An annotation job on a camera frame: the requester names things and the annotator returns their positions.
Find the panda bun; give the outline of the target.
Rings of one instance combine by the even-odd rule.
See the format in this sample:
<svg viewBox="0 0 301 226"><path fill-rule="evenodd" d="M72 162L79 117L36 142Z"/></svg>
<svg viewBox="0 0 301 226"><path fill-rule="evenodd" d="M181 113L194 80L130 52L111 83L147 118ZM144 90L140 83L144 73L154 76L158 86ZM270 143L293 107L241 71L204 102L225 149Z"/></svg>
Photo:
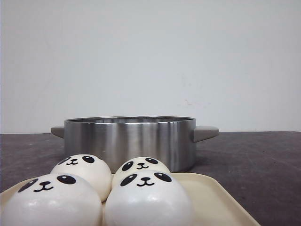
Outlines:
<svg viewBox="0 0 301 226"><path fill-rule="evenodd" d="M82 177L97 191L101 201L105 201L111 191L112 174L106 162L89 154L77 154L61 160L51 173L68 173Z"/></svg>
<svg viewBox="0 0 301 226"><path fill-rule="evenodd" d="M192 201L174 177L145 170L112 188L104 218L108 226L191 226L193 215Z"/></svg>
<svg viewBox="0 0 301 226"><path fill-rule="evenodd" d="M86 180L53 173L16 189L0 219L3 226L99 226L102 216L101 200Z"/></svg>
<svg viewBox="0 0 301 226"><path fill-rule="evenodd" d="M171 173L164 163L155 158L146 156L136 157L126 161L118 168L113 176L111 188L116 186L118 182L121 182L125 177L143 170L156 170L168 174Z"/></svg>

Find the stainless steel steamer pot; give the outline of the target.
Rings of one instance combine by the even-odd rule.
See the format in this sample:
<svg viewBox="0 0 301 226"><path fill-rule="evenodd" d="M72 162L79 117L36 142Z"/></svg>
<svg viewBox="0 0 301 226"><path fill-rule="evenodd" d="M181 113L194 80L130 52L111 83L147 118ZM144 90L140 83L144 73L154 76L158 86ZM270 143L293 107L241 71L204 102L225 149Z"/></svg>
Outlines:
<svg viewBox="0 0 301 226"><path fill-rule="evenodd" d="M142 156L160 160L172 172L183 172L195 164L196 143L217 136L219 129L198 126L191 117L116 116L67 119L51 132L64 139L65 156L98 156L112 172Z"/></svg>

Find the cream plastic tray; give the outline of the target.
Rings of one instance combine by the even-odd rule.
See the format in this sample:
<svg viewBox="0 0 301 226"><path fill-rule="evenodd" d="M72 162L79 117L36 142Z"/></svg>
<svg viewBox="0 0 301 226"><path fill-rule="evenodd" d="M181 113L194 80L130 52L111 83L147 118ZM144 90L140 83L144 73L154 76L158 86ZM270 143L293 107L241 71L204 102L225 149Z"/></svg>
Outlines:
<svg viewBox="0 0 301 226"><path fill-rule="evenodd" d="M169 175L184 187L192 201L193 226L257 225L257 222L214 179L191 173L172 173ZM29 180L18 183L1 194L1 212L16 189ZM104 218L106 201L101 201L103 215L101 226L107 226Z"/></svg>

